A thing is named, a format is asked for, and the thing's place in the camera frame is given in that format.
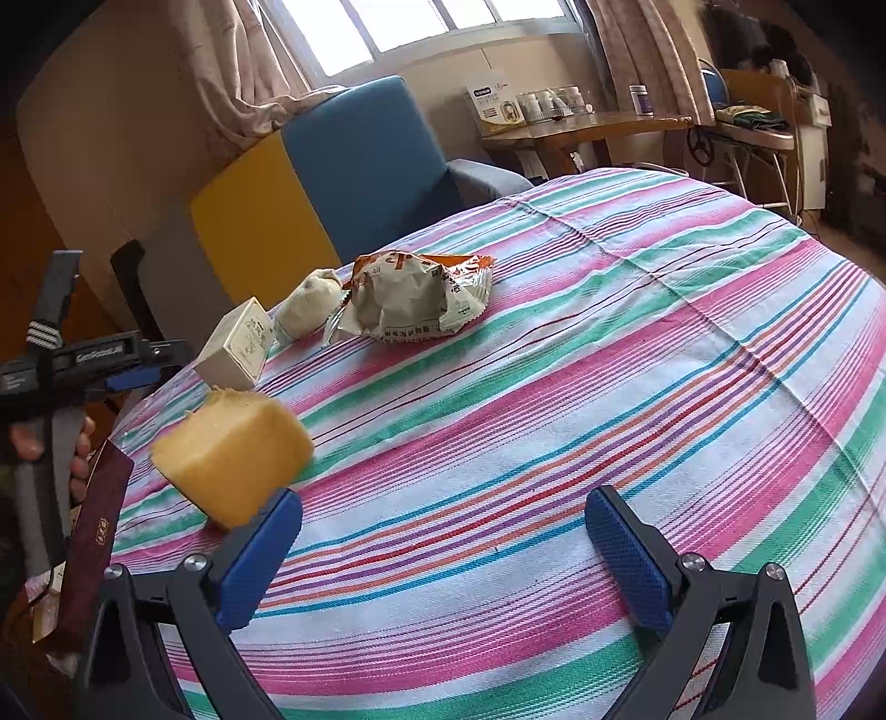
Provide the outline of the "person left hand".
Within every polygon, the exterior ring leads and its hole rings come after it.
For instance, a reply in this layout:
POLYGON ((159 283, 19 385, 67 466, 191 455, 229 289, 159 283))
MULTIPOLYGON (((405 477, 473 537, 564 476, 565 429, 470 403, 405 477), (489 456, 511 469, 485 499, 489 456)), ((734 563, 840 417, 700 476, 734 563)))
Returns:
MULTIPOLYGON (((69 492, 75 504, 84 501, 87 495, 87 480, 90 477, 91 435, 95 432, 96 423, 86 415, 78 440, 75 455, 70 459, 69 492)), ((44 453, 44 445, 36 435, 24 426, 12 426, 9 430, 9 441, 17 452, 19 459, 34 462, 44 453)))

